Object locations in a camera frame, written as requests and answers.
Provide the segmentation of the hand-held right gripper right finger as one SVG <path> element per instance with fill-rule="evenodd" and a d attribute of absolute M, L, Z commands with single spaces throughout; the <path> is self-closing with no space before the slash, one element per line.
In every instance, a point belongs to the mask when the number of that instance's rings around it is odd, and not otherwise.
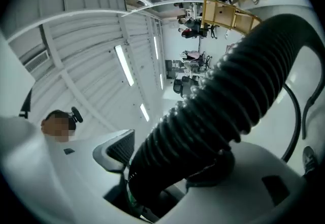
<path fill-rule="evenodd" d="M 232 145 L 235 165 L 217 186 L 191 187 L 156 224 L 271 224 L 295 201 L 305 180 L 270 151 Z"/>

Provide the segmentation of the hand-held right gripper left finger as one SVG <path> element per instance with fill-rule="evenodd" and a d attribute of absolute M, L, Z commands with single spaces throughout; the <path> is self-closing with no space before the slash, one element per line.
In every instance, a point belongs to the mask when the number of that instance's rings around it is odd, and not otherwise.
<path fill-rule="evenodd" d="M 149 224 L 133 210 L 125 170 L 135 131 L 69 141 L 48 141 L 56 173 L 72 204 L 73 224 Z"/>

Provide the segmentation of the wooden shelf cart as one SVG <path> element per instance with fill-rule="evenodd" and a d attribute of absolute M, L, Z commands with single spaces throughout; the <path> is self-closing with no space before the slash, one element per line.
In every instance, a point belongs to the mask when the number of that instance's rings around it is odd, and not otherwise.
<path fill-rule="evenodd" d="M 262 20 L 257 16 L 237 8 L 234 5 L 217 0 L 204 0 L 201 28 L 205 25 L 224 27 L 247 35 Z"/>

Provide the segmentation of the person's right shoe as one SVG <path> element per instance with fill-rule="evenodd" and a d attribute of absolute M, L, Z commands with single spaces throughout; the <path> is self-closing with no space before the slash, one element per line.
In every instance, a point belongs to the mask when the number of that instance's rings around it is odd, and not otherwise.
<path fill-rule="evenodd" d="M 314 171 L 318 168 L 318 160 L 312 147 L 306 146 L 304 148 L 302 159 L 303 159 L 303 166 L 305 171 L 304 176 L 313 174 Z"/>

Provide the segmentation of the black office chair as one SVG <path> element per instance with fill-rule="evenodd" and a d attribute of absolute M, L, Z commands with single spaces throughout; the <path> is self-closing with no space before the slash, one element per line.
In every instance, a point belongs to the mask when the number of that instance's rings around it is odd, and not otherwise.
<path fill-rule="evenodd" d="M 190 95 L 190 78 L 183 76 L 181 79 L 175 79 L 173 83 L 173 91 L 181 97 Z"/>

